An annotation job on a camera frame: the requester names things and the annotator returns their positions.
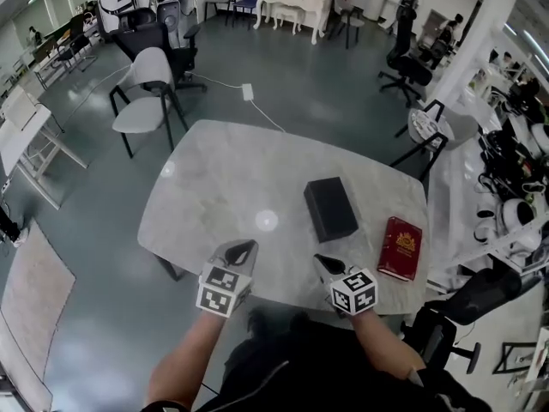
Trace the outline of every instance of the person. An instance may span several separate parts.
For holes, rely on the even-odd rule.
[[[31,26],[28,29],[28,40],[27,40],[28,45],[35,47],[39,45],[41,42],[42,42],[42,34],[38,32],[34,28],[34,26]]]
[[[26,227],[19,229],[17,224],[9,219],[2,208],[0,208],[0,231],[8,237],[15,248],[22,245],[28,238],[28,229]]]
[[[462,23],[463,23],[463,15],[461,14],[455,14],[454,20],[455,25],[453,27],[453,34],[454,34],[454,41],[459,41],[462,38]],[[442,33],[444,29],[448,26],[448,23],[450,23],[449,20],[444,21],[439,27],[438,31]]]
[[[432,61],[431,70],[435,70],[438,67],[449,47],[454,43],[454,30],[457,26],[457,21],[455,20],[446,23],[443,31],[439,33],[431,48],[421,52],[419,56],[421,61],[425,63]]]
[[[398,25],[402,20],[415,20],[418,7],[419,0],[400,0],[396,8],[396,18],[387,28],[388,34],[392,35],[395,25]]]
[[[219,395],[199,411],[491,410],[447,372],[427,368],[373,310],[350,321],[353,330],[342,330],[300,313],[270,336],[266,317],[253,311],[252,337],[233,350]],[[191,411],[225,323],[199,315],[153,370],[142,412]]]

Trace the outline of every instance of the book cover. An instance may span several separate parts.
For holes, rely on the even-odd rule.
[[[389,218],[377,270],[413,281],[418,268],[421,229],[395,216]]]

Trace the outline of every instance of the concrete floor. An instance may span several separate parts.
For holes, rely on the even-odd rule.
[[[401,95],[378,92],[377,73],[387,70],[385,55],[393,39],[368,24],[358,46],[345,50],[344,39],[311,45],[310,32],[295,37],[289,29],[243,25],[225,27],[210,20],[197,38],[196,73],[228,84],[253,85],[256,103],[287,132],[317,139],[389,163],[412,147],[407,136],[393,138],[407,120]],[[169,156],[166,133],[158,130],[130,138],[130,160],[114,119],[108,92],[115,76],[99,87],[68,122],[89,90],[114,70],[130,63],[115,46],[96,49],[99,59],[84,73],[55,82],[40,100],[66,133],[63,140],[89,161],[87,170],[59,155],[46,173],[62,208],[56,211],[17,173],[6,193],[16,220],[34,218],[75,274],[76,283],[51,347],[45,383],[53,409],[80,412],[136,411],[142,406],[148,376],[198,314],[196,277],[173,282],[154,256],[137,243],[142,211]],[[218,119],[274,128],[244,103],[239,89],[207,82],[209,91],[179,92],[189,125]],[[183,136],[173,120],[176,142]],[[418,176],[421,156],[402,170]],[[0,257],[3,288],[13,248]],[[246,338],[246,315],[266,306],[280,328],[296,309],[249,298],[223,332],[205,383],[219,389],[223,363]],[[311,316],[337,324],[329,312]],[[209,392],[201,392],[201,402]]]

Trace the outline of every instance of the floor mat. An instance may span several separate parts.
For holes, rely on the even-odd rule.
[[[75,283],[74,275],[33,221],[15,254],[0,310],[21,352],[43,380],[51,340]]]

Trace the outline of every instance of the black office chair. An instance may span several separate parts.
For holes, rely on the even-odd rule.
[[[65,46],[67,50],[59,54],[57,58],[58,61],[69,62],[70,59],[74,59],[76,68],[81,72],[86,71],[86,69],[92,65],[92,63],[97,59],[94,55],[86,55],[76,57],[76,54],[79,53],[87,45],[91,45],[89,38],[84,34],[84,14],[78,14],[70,19],[70,36],[69,41],[62,43],[62,46]],[[80,67],[80,64],[85,60],[89,61],[89,64],[85,67]]]
[[[421,94],[410,87],[407,84],[407,80],[409,80],[411,84],[417,82],[420,86],[424,87],[429,84],[432,79],[432,73],[419,61],[409,56],[404,56],[410,49],[413,19],[413,17],[403,17],[399,21],[395,47],[391,50],[391,52],[389,52],[389,55],[387,55],[387,65],[391,69],[397,70],[400,77],[392,76],[382,71],[379,72],[379,75],[377,76],[378,78],[386,77],[394,81],[390,84],[382,86],[379,91],[382,92],[386,88],[392,87],[398,88],[406,96],[407,108],[412,106],[411,95],[413,95],[416,100],[421,99]]]
[[[427,302],[419,310],[412,327],[403,325],[404,342],[415,349],[428,367],[444,369],[450,354],[469,359],[467,374],[473,372],[480,356],[480,343],[472,351],[454,346],[457,328],[452,323],[469,325],[518,298],[533,288],[541,278],[524,280],[513,270],[484,269],[472,276],[448,300]]]
[[[189,47],[172,49],[167,26],[156,21],[156,14],[151,9],[135,9],[118,18],[118,30],[111,32],[111,37],[132,62],[139,52],[148,47],[159,47],[168,58],[178,88],[201,88],[203,92],[208,89],[205,84],[184,80],[185,72],[195,68],[195,56],[198,53],[195,37],[200,31],[198,25],[191,27],[184,36],[189,40]]]

